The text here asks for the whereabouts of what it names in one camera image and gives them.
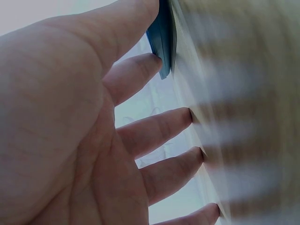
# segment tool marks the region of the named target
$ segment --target beige surface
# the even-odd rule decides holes
[[[221,224],[300,224],[300,2],[173,0],[174,85]]]

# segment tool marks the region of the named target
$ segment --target palm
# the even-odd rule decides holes
[[[115,106],[161,67],[151,54],[112,67],[153,21],[157,3],[124,0],[2,38],[0,59],[14,67],[1,70],[5,110],[11,113],[1,121],[0,224],[146,225],[148,206],[176,192],[198,170],[198,148],[143,169],[135,164],[190,125],[187,108],[114,126]],[[101,25],[112,9],[120,13]],[[115,26],[124,18],[131,32],[120,44],[124,29]],[[6,91],[8,77],[14,82]],[[204,213],[212,222],[218,216],[215,205]],[[202,221],[201,214],[187,219]]]

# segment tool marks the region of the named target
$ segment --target skin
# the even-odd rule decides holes
[[[197,172],[198,147],[143,169],[135,164],[191,124],[189,109],[114,126],[114,108],[162,66],[152,54],[113,66],[158,7],[120,0],[0,38],[1,225],[148,225],[148,207]],[[211,225],[218,217],[210,204],[160,225]]]

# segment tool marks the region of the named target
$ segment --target finger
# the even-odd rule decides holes
[[[159,0],[119,0],[87,13],[43,22],[84,40],[97,54],[104,71],[143,36],[159,10]]]
[[[156,225],[214,225],[219,216],[220,210],[218,205],[208,204],[191,215]]]
[[[139,158],[177,136],[191,122],[190,110],[180,108],[134,122],[117,132],[129,154]]]
[[[132,57],[114,66],[103,82],[115,106],[141,90],[161,67],[161,59],[154,54]]]
[[[149,205],[155,204],[181,189],[195,175],[203,162],[200,148],[193,147],[180,156],[140,169]]]

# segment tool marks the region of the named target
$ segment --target white surface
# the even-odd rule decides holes
[[[0,0],[0,35],[24,27],[36,21],[58,15],[89,11],[113,0]],[[147,38],[141,41],[123,58],[150,52]],[[171,77],[161,81],[156,75],[138,94],[116,108],[116,126],[178,107]],[[136,161],[144,167],[165,158],[185,152],[190,146],[183,134],[172,139],[153,153]],[[192,179],[173,196],[151,206],[150,224],[187,215],[202,207],[197,184]]]

